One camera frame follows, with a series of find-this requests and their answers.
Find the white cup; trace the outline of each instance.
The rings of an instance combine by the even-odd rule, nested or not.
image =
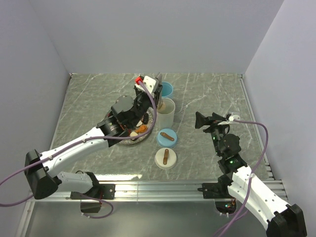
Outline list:
[[[159,130],[172,127],[174,111],[176,108],[173,100],[169,98],[162,98],[162,103],[162,107],[157,110],[156,124]]]

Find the metal edge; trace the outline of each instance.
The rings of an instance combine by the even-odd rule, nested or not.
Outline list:
[[[63,111],[64,106],[65,106],[65,102],[66,102],[67,95],[68,95],[68,91],[69,91],[69,90],[68,90],[68,87],[69,87],[69,83],[70,83],[70,80],[71,80],[72,77],[73,77],[73,74],[70,73],[69,82],[68,82],[68,86],[67,86],[67,89],[66,89],[66,93],[65,93],[63,105],[62,105],[62,107],[61,107],[60,114],[59,114],[58,121],[57,121],[56,128],[55,128],[55,132],[54,132],[53,138],[52,138],[51,143],[50,143],[50,146],[49,146],[49,149],[50,149],[50,150],[53,149],[53,144],[54,144],[54,141],[55,141],[55,138],[56,138],[57,129],[58,129],[59,121],[60,121],[61,114],[62,114],[61,112]]]
[[[33,213],[34,206],[35,206],[35,201],[33,200],[29,200],[25,203],[23,214],[20,220],[20,224],[17,228],[15,237],[25,237],[26,231],[28,229],[30,219]]]
[[[243,74],[238,74],[238,79],[239,79],[239,82],[240,82],[243,94],[245,96],[245,100],[246,100],[246,103],[247,103],[247,107],[248,107],[248,111],[250,113],[251,120],[255,122],[256,121],[255,115],[254,115],[253,110],[251,108],[251,104],[250,104],[249,97],[248,97],[248,94],[247,94],[247,91],[246,91],[246,87],[245,87],[244,82],[243,82]],[[260,133],[259,133],[258,126],[254,126],[254,128],[255,128],[256,136],[257,136],[257,139],[258,139],[261,151],[263,151],[264,145],[263,145]],[[266,170],[268,172],[268,176],[269,176],[268,179],[271,179],[271,178],[275,179],[274,176],[273,176],[273,173],[272,173],[272,170],[271,170],[271,167],[270,167],[270,163],[268,161],[268,158],[267,158],[266,154],[264,154],[263,159],[264,159],[264,162],[265,162],[265,165],[266,165]]]

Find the lid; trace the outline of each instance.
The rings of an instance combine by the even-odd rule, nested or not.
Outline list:
[[[163,164],[165,150],[168,150],[167,164]],[[170,148],[161,148],[155,155],[155,163],[161,169],[171,169],[177,162],[176,153]]]
[[[173,138],[174,140],[171,141],[170,139],[163,137],[161,135],[161,133],[165,133],[167,136]],[[157,142],[161,147],[168,147],[168,148],[172,148],[176,145],[178,141],[178,137],[177,134],[175,133],[175,131],[173,131],[170,128],[165,128],[161,131],[159,131],[158,135],[157,135]]]

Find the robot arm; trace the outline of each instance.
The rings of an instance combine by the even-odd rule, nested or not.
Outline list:
[[[205,117],[196,112],[195,128],[209,125],[203,131],[210,133],[218,161],[224,173],[215,185],[203,184],[203,195],[214,197],[234,197],[244,203],[249,178],[250,194],[245,207],[261,222],[268,237],[305,237],[307,236],[303,211],[298,205],[289,205],[273,193],[254,173],[238,154],[241,151],[239,137],[228,134],[230,124],[239,120],[237,115],[222,117],[215,113]]]
[[[152,106],[147,93],[138,85],[137,81],[143,82],[158,106],[162,90],[161,78],[161,74],[154,79],[139,76],[134,87],[136,98],[125,95],[118,98],[96,127],[75,140],[50,151],[41,154],[36,150],[28,152],[25,166],[49,158],[25,171],[34,198],[46,198],[56,191],[78,192],[92,198],[99,198],[102,188],[93,173],[67,173],[63,172],[64,168],[88,154],[115,145],[122,140],[118,139],[119,137],[128,137],[129,130],[135,128],[147,109]]]

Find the table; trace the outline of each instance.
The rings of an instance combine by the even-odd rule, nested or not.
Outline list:
[[[54,135],[53,147],[61,146],[89,131],[100,122],[121,95],[135,96],[134,80],[139,74],[73,74]],[[154,77],[156,74],[142,74]],[[102,180],[196,180],[217,179],[220,171],[210,134],[195,129],[195,112],[225,115],[240,112],[251,120],[242,84],[237,74],[164,74],[163,80],[174,87],[176,104],[172,129],[178,135],[173,148],[178,161],[174,168],[162,170],[155,164],[157,128],[139,145],[115,145],[90,154],[67,168],[67,172],[90,171]],[[230,133],[240,137],[241,157],[251,166],[257,162],[261,147],[253,125],[236,124]],[[264,162],[256,174],[269,177]]]

